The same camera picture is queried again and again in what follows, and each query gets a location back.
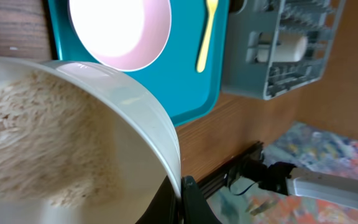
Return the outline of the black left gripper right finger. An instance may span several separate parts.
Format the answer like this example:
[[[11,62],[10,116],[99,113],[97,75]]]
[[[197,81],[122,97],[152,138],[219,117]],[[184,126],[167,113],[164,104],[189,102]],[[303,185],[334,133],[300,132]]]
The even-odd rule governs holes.
[[[207,203],[207,199],[223,186],[221,180],[208,177],[197,183],[192,176],[188,175],[182,178],[181,185],[184,224],[221,224]]]

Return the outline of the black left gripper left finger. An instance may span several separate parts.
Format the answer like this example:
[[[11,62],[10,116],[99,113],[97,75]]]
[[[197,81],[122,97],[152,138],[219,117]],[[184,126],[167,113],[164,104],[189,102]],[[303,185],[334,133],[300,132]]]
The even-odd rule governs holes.
[[[166,177],[145,213],[136,224],[177,224],[178,200],[168,177]]]

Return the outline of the pale green bowl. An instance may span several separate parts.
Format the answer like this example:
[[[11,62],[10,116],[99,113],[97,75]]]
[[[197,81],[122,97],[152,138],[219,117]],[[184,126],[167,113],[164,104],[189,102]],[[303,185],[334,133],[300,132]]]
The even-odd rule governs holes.
[[[144,86],[113,68],[92,62],[31,62],[0,57],[0,82],[42,70],[77,85],[114,112],[117,163],[124,190],[120,199],[90,208],[55,207],[48,201],[2,202],[0,223],[135,223],[150,211],[162,184],[181,195],[180,147],[163,106]]]

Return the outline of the beige rice grains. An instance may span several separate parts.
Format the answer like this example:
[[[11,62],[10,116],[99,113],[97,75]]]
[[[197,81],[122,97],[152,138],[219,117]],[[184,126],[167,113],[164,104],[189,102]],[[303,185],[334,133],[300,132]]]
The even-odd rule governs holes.
[[[77,207],[122,193],[114,112],[89,93],[34,71],[0,86],[0,200]]]

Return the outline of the white plastic cup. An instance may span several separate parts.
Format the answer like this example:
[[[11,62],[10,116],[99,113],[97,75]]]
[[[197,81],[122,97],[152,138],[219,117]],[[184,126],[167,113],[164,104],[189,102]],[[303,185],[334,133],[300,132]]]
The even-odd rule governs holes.
[[[259,45],[268,48],[258,50],[256,56],[258,62],[267,61],[271,40],[272,34],[261,34]],[[308,38],[305,35],[280,33],[272,60],[273,62],[299,62],[306,53],[307,45]]]

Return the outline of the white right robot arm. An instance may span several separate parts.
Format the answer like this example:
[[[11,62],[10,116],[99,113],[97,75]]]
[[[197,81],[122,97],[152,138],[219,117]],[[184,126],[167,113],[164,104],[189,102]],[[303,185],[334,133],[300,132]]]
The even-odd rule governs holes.
[[[247,159],[239,164],[229,184],[237,178],[253,180],[258,187],[282,195],[316,198],[358,209],[358,180],[314,172],[286,162],[271,166]]]

